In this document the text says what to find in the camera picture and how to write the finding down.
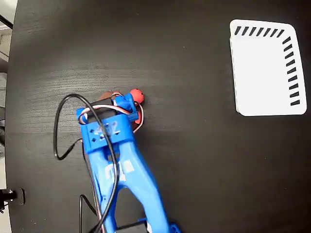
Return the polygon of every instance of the red ball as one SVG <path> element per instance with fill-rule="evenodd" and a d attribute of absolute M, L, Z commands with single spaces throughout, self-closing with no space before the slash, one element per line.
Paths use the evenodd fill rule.
<path fill-rule="evenodd" d="M 134 101 L 136 101 L 137 103 L 144 102 L 145 96 L 141 90 L 136 88 L 136 89 L 131 90 L 130 93 L 132 94 Z"/>

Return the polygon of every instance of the floor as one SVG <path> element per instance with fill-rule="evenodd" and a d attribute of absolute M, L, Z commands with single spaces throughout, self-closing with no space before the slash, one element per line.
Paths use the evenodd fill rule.
<path fill-rule="evenodd" d="M 0 106 L 5 106 L 6 74 L 0 73 Z M 0 147 L 0 189 L 6 189 L 4 148 Z M 0 233 L 11 233 L 8 207 L 0 213 Z"/>

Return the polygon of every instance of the black cable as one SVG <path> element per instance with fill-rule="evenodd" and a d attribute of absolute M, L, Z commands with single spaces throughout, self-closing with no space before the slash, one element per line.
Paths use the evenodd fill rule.
<path fill-rule="evenodd" d="M 110 141 L 110 138 L 108 136 L 107 130 L 104 126 L 104 124 L 101 122 L 101 120 L 99 119 L 98 115 L 96 114 L 94 108 L 92 107 L 92 105 L 87 101 L 87 99 L 85 99 L 83 96 L 79 95 L 79 94 L 69 94 L 67 96 L 65 96 L 59 103 L 58 108 L 56 110 L 56 115 L 55 115 L 55 122 L 54 122 L 54 131 L 53 131 L 53 150 L 54 150 L 54 156 L 56 159 L 58 160 L 63 160 L 67 157 L 67 155 L 69 154 L 69 152 L 73 149 L 74 144 L 71 145 L 71 147 L 65 152 L 64 155 L 62 155 L 61 157 L 58 156 L 58 150 L 57 150 L 57 130 L 58 130 L 58 121 L 59 121 L 59 117 L 60 117 L 60 112 L 63 108 L 63 105 L 65 104 L 65 102 L 71 98 L 78 98 L 79 100 L 81 100 L 93 113 L 97 123 L 99 124 L 99 126 L 101 127 L 101 130 L 104 134 L 105 140 L 107 142 L 107 145 L 109 147 L 110 153 L 111 153 L 111 158 L 112 158 L 112 162 L 113 162 L 113 168 L 114 168 L 114 182 L 113 182 L 113 188 L 112 188 L 112 192 L 111 195 L 109 197 L 107 206 L 105 208 L 104 213 L 102 214 L 101 220 L 99 221 L 99 223 L 96 225 L 95 231 L 92 231 L 93 233 L 97 233 L 98 230 L 101 228 L 101 225 L 103 224 L 104 220 L 106 219 L 108 212 L 111 208 L 112 205 L 112 201 L 113 198 L 116 195 L 117 192 L 117 186 L 118 186 L 118 182 L 119 182 L 119 166 L 117 163 L 117 158 L 116 155 L 113 151 L 113 147 L 112 147 L 112 143 Z"/>
<path fill-rule="evenodd" d="M 0 15 L 0 22 L 4 23 L 6 26 L 8 26 L 10 29 L 13 29 L 13 23 L 8 21 L 5 17 Z"/>
<path fill-rule="evenodd" d="M 82 204 L 83 204 L 83 200 L 86 202 L 86 204 L 88 205 L 88 207 L 90 208 L 90 210 L 97 216 L 96 210 L 94 209 L 94 207 L 91 205 L 91 203 L 89 202 L 89 200 L 86 198 L 85 195 L 81 194 L 80 195 L 80 211 L 79 211 L 79 232 L 82 233 L 82 212 L 83 212 L 83 208 L 82 208 Z"/>
<path fill-rule="evenodd" d="M 86 161 L 86 155 L 84 153 L 84 144 L 82 142 L 82 155 L 83 155 L 83 159 L 86 163 L 86 168 L 87 168 L 87 172 L 89 174 L 89 177 L 91 179 L 91 184 L 92 184 L 92 192 L 93 192 L 93 198 L 94 198 L 94 203 L 95 203 L 95 208 L 96 210 L 98 211 L 98 214 L 97 214 L 97 217 L 99 218 L 100 217 L 100 214 L 101 214 L 101 211 L 100 211 L 100 208 L 99 208 L 99 201 L 98 201 L 98 197 L 97 195 L 95 194 L 96 193 L 96 188 L 95 188 L 95 185 L 94 185 L 94 179 L 93 179 L 93 176 L 91 175 L 91 171 L 90 171 L 90 168 L 88 167 L 88 164 L 87 164 L 87 161 Z"/>

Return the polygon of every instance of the red and white wire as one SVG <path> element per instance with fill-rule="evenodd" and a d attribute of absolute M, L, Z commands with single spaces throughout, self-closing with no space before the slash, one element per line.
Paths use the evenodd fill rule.
<path fill-rule="evenodd" d="M 135 102 L 138 106 L 139 106 L 139 108 L 140 108 L 140 117 L 141 117 L 141 120 L 140 120 L 140 123 L 138 124 L 138 126 L 133 130 L 133 133 L 136 133 L 137 132 L 137 130 L 139 130 L 140 128 L 141 128 L 141 126 L 142 126 L 142 124 L 144 123 L 144 110 L 143 110 L 143 108 L 142 108 L 142 106 L 139 104 L 139 103 L 137 103 L 137 102 Z"/>

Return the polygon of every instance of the white wire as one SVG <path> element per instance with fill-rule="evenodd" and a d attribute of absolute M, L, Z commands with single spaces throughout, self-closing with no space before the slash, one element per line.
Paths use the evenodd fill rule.
<path fill-rule="evenodd" d="M 137 103 L 137 105 L 140 108 L 141 121 L 140 121 L 139 125 L 133 130 L 133 133 L 136 133 L 137 130 L 139 130 L 141 128 L 142 124 L 144 123 L 144 110 L 143 110 L 142 106 L 139 103 Z"/>
<path fill-rule="evenodd" d="M 133 130 L 133 133 L 136 133 L 137 130 L 139 130 L 139 129 L 141 128 L 142 124 L 144 123 L 144 110 L 143 110 L 142 106 L 141 106 L 138 102 L 135 102 L 135 103 L 136 103 L 136 104 L 139 106 L 139 108 L 140 108 L 141 121 L 140 121 L 139 125 Z M 121 112 L 121 113 L 127 114 L 127 115 L 130 114 L 130 112 L 126 111 L 125 109 L 120 108 L 120 107 L 118 107 L 118 106 L 114 106 L 114 105 L 99 104 L 99 105 L 94 105 L 93 108 L 94 108 L 94 109 L 110 108 L 110 109 L 114 109 L 114 110 L 116 110 L 116 111 L 119 111 L 119 112 Z M 80 122 L 81 124 L 83 124 L 83 125 L 85 125 L 86 123 L 83 121 L 82 116 L 83 116 L 85 113 L 88 113 L 88 112 L 90 112 L 90 109 L 89 109 L 89 108 L 85 108 L 85 109 L 81 112 L 81 114 L 80 114 L 80 116 L 79 116 L 79 122 Z"/>
<path fill-rule="evenodd" d="M 121 113 L 127 114 L 127 115 L 130 114 L 130 112 L 126 111 L 125 109 L 120 108 L 120 107 L 118 107 L 118 106 L 114 106 L 114 105 L 99 104 L 99 105 L 94 105 L 93 108 L 94 108 L 94 109 L 110 108 L 110 109 L 119 111 L 119 112 L 121 112 Z M 80 122 L 81 124 L 83 124 L 83 125 L 85 125 L 86 123 L 82 120 L 82 115 L 85 114 L 85 113 L 88 113 L 88 112 L 90 112 L 90 109 L 89 109 L 89 108 L 85 108 L 85 109 L 81 112 L 81 114 L 80 114 L 80 116 L 79 116 L 79 118 L 78 118 L 78 119 L 79 119 L 79 122 Z"/>

